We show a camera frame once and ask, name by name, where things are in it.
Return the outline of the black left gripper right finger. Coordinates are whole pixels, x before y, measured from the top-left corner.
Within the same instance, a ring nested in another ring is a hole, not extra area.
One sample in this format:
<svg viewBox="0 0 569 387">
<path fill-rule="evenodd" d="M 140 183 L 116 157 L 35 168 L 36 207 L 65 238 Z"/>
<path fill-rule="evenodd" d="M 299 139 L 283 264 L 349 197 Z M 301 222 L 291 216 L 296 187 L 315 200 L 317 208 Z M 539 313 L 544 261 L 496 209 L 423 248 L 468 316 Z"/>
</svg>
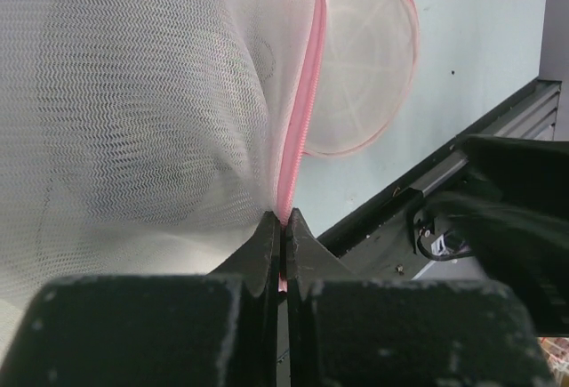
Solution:
<svg viewBox="0 0 569 387">
<path fill-rule="evenodd" d="M 293 386 L 551 386 L 525 306 L 493 280 L 355 277 L 298 210 L 285 230 Z"/>
</svg>

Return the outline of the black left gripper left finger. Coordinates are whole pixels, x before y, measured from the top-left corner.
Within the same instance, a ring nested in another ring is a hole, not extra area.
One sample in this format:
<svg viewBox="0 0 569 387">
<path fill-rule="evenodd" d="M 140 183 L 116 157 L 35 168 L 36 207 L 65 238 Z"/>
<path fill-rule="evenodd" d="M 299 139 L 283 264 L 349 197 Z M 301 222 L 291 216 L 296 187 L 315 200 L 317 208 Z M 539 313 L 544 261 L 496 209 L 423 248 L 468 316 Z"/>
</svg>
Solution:
<svg viewBox="0 0 569 387">
<path fill-rule="evenodd" d="M 212 273 L 57 278 L 32 299 L 4 386 L 273 386 L 281 226 Z"/>
</svg>

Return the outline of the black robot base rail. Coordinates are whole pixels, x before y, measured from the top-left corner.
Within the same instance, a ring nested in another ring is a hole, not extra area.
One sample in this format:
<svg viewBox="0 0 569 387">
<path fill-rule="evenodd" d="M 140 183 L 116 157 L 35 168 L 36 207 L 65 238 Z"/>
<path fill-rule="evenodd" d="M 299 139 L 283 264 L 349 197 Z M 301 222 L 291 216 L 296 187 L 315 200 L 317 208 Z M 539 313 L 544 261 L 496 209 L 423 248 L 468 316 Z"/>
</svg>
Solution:
<svg viewBox="0 0 569 387">
<path fill-rule="evenodd" d="M 561 81 L 535 79 L 460 132 L 522 139 L 552 139 L 562 100 Z M 428 246 L 441 225 L 426 209 L 428 197 L 456 189 L 471 176 L 452 138 L 385 190 L 319 236 L 319 241 L 354 274 L 370 278 L 420 277 L 433 261 L 416 245 Z"/>
</svg>

